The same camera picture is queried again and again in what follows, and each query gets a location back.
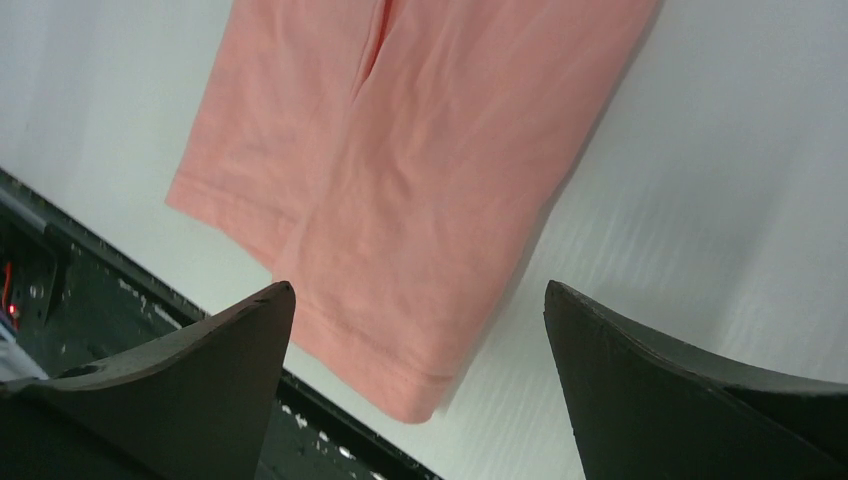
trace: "white table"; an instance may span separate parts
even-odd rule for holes
[[[163,204],[228,0],[0,0],[0,165],[202,307],[269,275]],[[396,423],[449,479],[579,478],[542,321],[559,279],[645,324],[848,382],[848,2],[669,1],[452,397]]]

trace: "pink shirt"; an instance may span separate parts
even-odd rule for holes
[[[426,421],[655,3],[236,0],[167,201],[292,282],[295,343]]]

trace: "white surface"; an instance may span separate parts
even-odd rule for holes
[[[228,3],[0,0],[3,168],[212,311],[269,281],[163,205]],[[551,278],[714,352],[848,382],[846,25],[843,0],[667,2],[429,423],[389,420],[297,348],[286,366],[449,479],[581,476]]]
[[[19,378],[46,380],[49,377],[17,343],[0,340],[0,382]]]

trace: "black plastic part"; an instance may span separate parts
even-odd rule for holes
[[[588,480],[848,478],[848,386],[711,354],[554,281],[545,324]]]
[[[104,472],[104,479],[128,472],[166,479],[252,478],[294,307],[291,286],[278,283],[203,322],[61,378],[5,384],[2,477],[55,478],[36,475],[33,464],[21,461],[29,456],[50,459],[65,478],[94,478],[73,448],[89,443],[101,452],[114,450],[109,456],[121,465]],[[38,428],[21,425],[22,417],[41,421]],[[76,425],[79,434],[68,435],[68,448],[45,449],[38,438],[67,431],[63,421]]]

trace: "cable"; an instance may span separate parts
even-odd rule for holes
[[[9,316],[12,317],[12,326],[15,327],[15,330],[17,330],[19,327],[18,319],[9,312],[9,293],[12,290],[12,262],[6,262],[5,273],[6,284],[3,286],[3,311],[10,313]]]

